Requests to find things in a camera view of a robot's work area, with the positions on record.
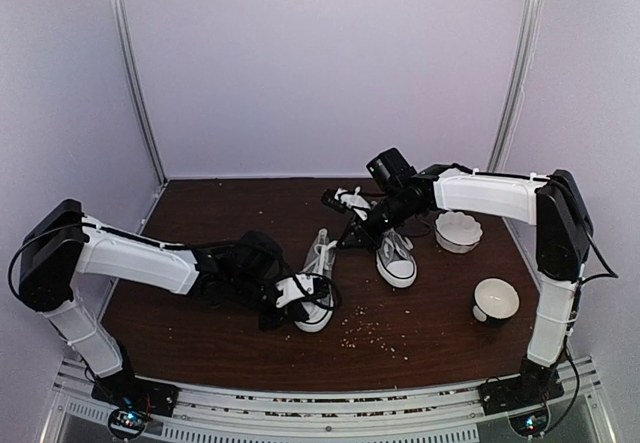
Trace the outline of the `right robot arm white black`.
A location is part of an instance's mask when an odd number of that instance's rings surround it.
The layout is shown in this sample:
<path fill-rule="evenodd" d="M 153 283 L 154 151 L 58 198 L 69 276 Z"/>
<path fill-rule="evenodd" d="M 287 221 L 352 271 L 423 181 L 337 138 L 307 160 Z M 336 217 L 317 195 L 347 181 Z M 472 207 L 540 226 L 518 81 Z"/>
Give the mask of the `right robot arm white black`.
<path fill-rule="evenodd" d="M 418 214 L 458 211 L 499 217 L 530 227 L 535 241 L 539 300 L 533 333 L 512 393 L 535 403 L 551 387 L 551 374 L 575 325 L 585 282 L 584 267 L 594 249 L 594 228 L 573 175 L 484 172 L 457 163 L 421 171 L 396 148 L 371 160 L 367 169 L 382 193 L 376 204 L 357 190 L 334 189 L 325 205 L 353 217 L 342 247 L 378 250 L 385 233 Z"/>

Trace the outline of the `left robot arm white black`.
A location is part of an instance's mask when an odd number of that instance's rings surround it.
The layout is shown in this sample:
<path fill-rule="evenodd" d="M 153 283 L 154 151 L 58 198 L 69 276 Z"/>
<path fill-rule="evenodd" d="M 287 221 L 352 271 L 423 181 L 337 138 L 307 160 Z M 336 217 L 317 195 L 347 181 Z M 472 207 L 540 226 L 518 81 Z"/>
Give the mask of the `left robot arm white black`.
<path fill-rule="evenodd" d="M 123 407 L 144 396 L 124 347 L 86 310 L 72 280 L 105 275 L 213 302 L 231 299 L 253 309 L 264 327 L 301 320 L 316 288 L 310 274 L 285 262 L 270 237 L 248 231 L 238 240 L 181 244 L 108 226 L 62 201 L 23 240 L 7 268 L 22 304 L 47 318 Z"/>

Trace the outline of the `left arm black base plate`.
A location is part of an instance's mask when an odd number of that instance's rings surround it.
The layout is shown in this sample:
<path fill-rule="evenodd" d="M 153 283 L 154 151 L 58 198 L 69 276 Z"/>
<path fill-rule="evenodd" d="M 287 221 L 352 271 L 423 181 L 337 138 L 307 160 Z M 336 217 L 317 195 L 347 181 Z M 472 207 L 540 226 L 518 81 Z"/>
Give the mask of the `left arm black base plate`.
<path fill-rule="evenodd" d="M 97 377 L 91 391 L 95 400 L 139 413 L 171 417 L 179 388 L 172 384 L 140 379 L 124 373 Z"/>

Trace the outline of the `grey sneaker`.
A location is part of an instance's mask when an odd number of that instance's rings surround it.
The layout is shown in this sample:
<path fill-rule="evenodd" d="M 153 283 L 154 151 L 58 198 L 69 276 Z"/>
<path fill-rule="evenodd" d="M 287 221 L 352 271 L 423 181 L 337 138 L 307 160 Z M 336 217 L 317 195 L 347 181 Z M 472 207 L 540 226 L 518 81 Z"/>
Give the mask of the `grey sneaker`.
<path fill-rule="evenodd" d="M 336 241 L 332 240 L 326 228 L 321 228 L 302 267 L 303 274 L 314 277 L 314 293 L 309 301 L 302 302 L 307 314 L 305 321 L 296 321 L 298 329 L 306 333 L 318 333 L 330 322 L 337 296 L 332 286 L 332 273 L 336 259 Z"/>
<path fill-rule="evenodd" d="M 381 277 L 394 288 L 408 288 L 416 280 L 417 263 L 412 255 L 411 240 L 397 233 L 387 231 L 380 247 L 375 252 L 376 268 Z"/>

